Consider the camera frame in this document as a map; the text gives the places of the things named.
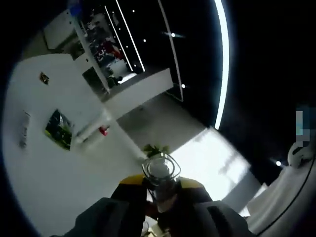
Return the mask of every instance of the green plant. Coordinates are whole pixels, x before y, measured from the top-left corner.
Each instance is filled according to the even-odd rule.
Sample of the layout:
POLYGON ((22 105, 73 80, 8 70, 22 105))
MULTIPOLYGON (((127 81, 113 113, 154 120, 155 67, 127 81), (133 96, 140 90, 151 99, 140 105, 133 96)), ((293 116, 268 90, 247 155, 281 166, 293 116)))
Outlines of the green plant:
POLYGON ((152 146, 151 144, 147 144, 146 146, 144 146, 143 151, 145 152, 147 157, 150 158, 150 157, 153 157, 153 156, 160 154, 162 152, 169 153, 169 147, 164 146, 164 147, 160 148, 159 145, 152 146))

